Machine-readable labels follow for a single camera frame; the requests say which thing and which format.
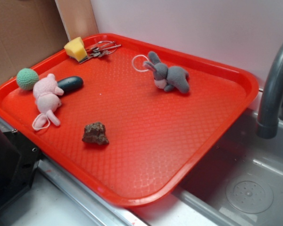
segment black object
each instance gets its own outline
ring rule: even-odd
[[[0,209],[28,191],[41,152],[17,130],[0,130]]]
[[[283,45],[280,47],[269,71],[258,112],[256,133],[270,139],[276,136],[279,112],[283,118]]]
[[[83,79],[79,76],[71,76],[58,81],[58,87],[64,92],[73,91],[83,86]]]

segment sink drain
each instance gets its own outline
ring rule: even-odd
[[[226,187],[226,197],[233,207],[245,213],[263,212],[274,199],[270,186],[250,175],[231,180]]]

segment white wall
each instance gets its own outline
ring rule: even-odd
[[[253,73],[264,86],[283,43],[283,0],[91,0],[110,32]]]

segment pink stuffed animal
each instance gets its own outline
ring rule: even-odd
[[[60,125],[59,119],[54,112],[61,106],[61,101],[57,95],[63,95],[64,91],[58,87],[54,74],[48,74],[35,83],[33,87],[33,96],[36,98],[36,104],[40,114],[33,121],[33,129],[38,131],[49,127],[50,121],[56,126]]]

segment sink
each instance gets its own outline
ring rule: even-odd
[[[283,122],[275,138],[262,139],[256,116],[247,109],[180,187],[228,225],[283,226]]]

